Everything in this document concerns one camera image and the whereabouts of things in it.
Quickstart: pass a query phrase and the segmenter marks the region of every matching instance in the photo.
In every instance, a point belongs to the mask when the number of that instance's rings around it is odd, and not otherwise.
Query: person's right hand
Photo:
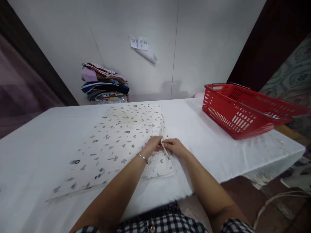
[[[165,147],[171,150],[175,155],[185,159],[190,153],[189,150],[178,139],[166,139],[162,143],[165,143]]]

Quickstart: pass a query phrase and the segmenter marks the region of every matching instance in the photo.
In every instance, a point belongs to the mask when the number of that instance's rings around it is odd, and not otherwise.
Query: metal handle
[[[234,85],[243,87],[243,88],[245,88],[245,89],[250,89],[249,87],[245,87],[245,86],[242,86],[242,85],[237,84],[237,83],[212,83],[212,84],[206,84],[206,85],[204,85],[204,86],[208,87],[208,85],[219,85],[219,84],[234,84]]]
[[[260,113],[260,114],[262,114],[262,115],[265,115],[265,116],[267,116],[267,117],[269,117],[269,118],[272,118],[272,119],[275,119],[275,120],[284,120],[284,119],[288,119],[288,118],[298,119],[298,118],[310,116],[310,113],[309,113],[309,114],[299,115],[299,116],[287,116],[287,117],[278,118],[278,117],[269,116],[268,114],[265,114],[265,113],[263,113],[263,112],[261,112],[261,111],[258,111],[258,110],[254,109],[254,108],[252,108],[252,107],[250,107],[250,106],[248,106],[248,105],[246,105],[246,104],[243,104],[242,102],[239,102],[239,104],[243,105],[244,107],[248,107],[248,108],[250,108],[251,110],[253,110],[253,111],[255,111],[255,112],[258,112],[258,113]]]

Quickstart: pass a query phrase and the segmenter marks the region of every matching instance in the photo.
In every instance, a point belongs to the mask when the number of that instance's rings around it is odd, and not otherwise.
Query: bracelet
[[[141,154],[137,154],[139,157],[143,158],[144,160],[146,160],[146,163],[148,164],[148,159],[146,159],[144,156],[142,156]]]

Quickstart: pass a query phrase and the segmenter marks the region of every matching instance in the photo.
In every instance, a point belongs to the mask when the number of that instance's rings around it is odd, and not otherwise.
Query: white cloth
[[[168,136],[179,138],[216,178],[224,182],[278,162],[292,162],[305,148],[272,130],[244,140],[232,139],[202,111],[203,99],[178,99],[131,104],[161,105]],[[91,105],[52,108],[0,140],[1,231],[68,232],[102,189],[59,202],[46,203],[58,180],[66,175],[68,155],[78,135],[91,135],[94,122],[112,106]],[[185,166],[175,156],[176,174],[141,179],[123,219],[192,194]]]
[[[160,105],[109,107],[101,119],[93,121],[89,134],[81,131],[76,135],[77,144],[67,154],[67,172],[55,183],[48,201],[105,187],[152,136],[163,136],[165,132]],[[174,175],[176,170],[172,161],[166,150],[154,152],[142,178]]]

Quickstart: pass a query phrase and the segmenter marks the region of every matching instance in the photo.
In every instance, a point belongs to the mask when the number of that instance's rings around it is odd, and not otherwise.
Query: dark doorframe
[[[7,0],[0,0],[0,33],[66,106],[79,105]]]
[[[311,32],[310,0],[267,0],[228,82],[260,91]]]

